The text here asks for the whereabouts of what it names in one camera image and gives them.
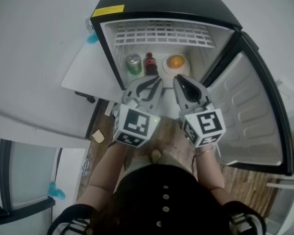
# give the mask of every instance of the person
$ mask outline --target person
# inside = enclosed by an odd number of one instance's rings
[[[214,147],[195,149],[196,178],[168,154],[136,157],[115,187],[127,145],[112,143],[52,234],[265,234],[263,218],[226,192]]]

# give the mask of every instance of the mini fridge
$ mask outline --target mini fridge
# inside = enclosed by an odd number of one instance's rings
[[[100,0],[92,26],[125,90],[145,75],[128,71],[126,58],[156,59],[165,90],[172,90],[168,59],[182,56],[184,74],[206,86],[221,108],[226,134],[220,162],[292,175],[294,155],[286,111],[258,47],[221,0]]]

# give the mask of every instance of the soda can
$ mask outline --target soda can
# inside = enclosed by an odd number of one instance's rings
[[[130,54],[126,58],[128,71],[133,75],[138,75],[142,71],[142,60],[138,54]]]

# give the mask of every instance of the white wire rack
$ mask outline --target white wire rack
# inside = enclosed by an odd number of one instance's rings
[[[121,22],[114,45],[170,44],[214,48],[205,25],[176,21],[146,20]]]

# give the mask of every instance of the black shirt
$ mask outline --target black shirt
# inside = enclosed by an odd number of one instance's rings
[[[221,206],[193,175],[172,165],[152,164],[129,173],[109,205],[113,205],[113,213],[106,216],[117,219],[118,231],[128,234],[231,234],[229,221],[236,213],[252,214],[264,226],[263,219],[249,207],[237,201]],[[91,216],[96,219],[99,213],[87,205],[71,206],[54,221],[48,234],[59,223]]]

